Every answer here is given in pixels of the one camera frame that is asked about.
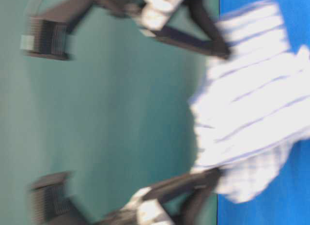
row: white robot part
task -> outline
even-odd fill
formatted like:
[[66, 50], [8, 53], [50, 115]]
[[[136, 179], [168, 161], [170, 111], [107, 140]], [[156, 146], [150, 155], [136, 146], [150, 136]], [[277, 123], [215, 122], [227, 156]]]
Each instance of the white robot part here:
[[183, 0], [145, 0], [141, 23], [150, 30], [161, 30]]

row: plaid cloth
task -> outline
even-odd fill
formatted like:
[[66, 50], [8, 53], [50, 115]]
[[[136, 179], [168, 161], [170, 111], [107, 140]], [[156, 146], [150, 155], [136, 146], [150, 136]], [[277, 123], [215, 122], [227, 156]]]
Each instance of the plaid cloth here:
[[273, 0], [229, 13], [217, 25], [233, 56], [210, 58], [190, 99], [199, 147], [192, 172], [220, 166], [216, 192], [239, 203], [264, 190], [293, 144], [310, 137], [309, 50], [290, 52]]

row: striped fabric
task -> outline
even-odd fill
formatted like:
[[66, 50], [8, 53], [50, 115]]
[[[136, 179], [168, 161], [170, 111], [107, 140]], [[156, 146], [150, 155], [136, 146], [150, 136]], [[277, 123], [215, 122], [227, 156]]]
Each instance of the striped fabric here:
[[262, 0], [223, 16], [229, 61], [208, 59], [190, 99], [199, 153], [192, 172], [225, 169], [217, 192], [251, 200], [285, 163], [293, 144], [310, 137], [309, 51], [290, 52], [278, 5]]

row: white checkered fabric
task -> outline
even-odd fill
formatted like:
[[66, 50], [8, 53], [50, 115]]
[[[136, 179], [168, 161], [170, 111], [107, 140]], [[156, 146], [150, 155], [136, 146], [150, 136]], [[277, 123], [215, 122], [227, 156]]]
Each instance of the white checkered fabric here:
[[278, 5], [263, 0], [223, 16], [229, 61], [208, 59], [190, 99], [199, 153], [192, 172], [224, 169], [216, 192], [245, 202], [278, 175], [293, 144], [310, 137], [309, 50], [290, 52]]

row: white label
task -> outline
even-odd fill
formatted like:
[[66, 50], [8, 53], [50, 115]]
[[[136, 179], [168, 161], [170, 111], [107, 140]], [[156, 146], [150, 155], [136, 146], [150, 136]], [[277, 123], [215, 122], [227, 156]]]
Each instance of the white label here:
[[22, 35], [20, 42], [20, 49], [22, 50], [33, 50], [34, 48], [34, 36], [33, 35]]

